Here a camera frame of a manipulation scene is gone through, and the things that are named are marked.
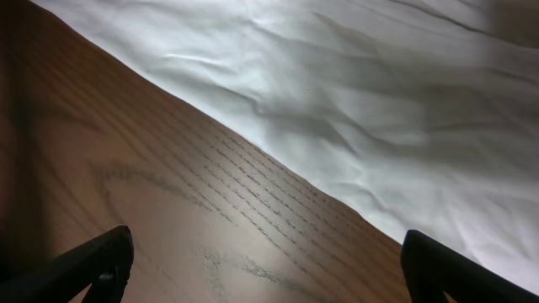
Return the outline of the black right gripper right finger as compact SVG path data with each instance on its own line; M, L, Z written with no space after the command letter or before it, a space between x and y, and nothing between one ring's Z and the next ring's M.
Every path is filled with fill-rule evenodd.
M538 296L417 230L407 231L400 263L413 303L538 303Z

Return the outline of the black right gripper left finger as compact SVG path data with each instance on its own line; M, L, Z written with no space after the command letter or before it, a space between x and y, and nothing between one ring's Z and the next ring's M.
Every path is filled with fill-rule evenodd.
M120 303L131 274L134 247L128 226L117 226L38 270L1 284L2 302Z

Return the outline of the white t-shirt black print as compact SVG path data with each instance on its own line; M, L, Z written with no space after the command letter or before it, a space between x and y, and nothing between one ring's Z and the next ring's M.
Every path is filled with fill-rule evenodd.
M392 239L423 231L537 292L537 2L41 7Z

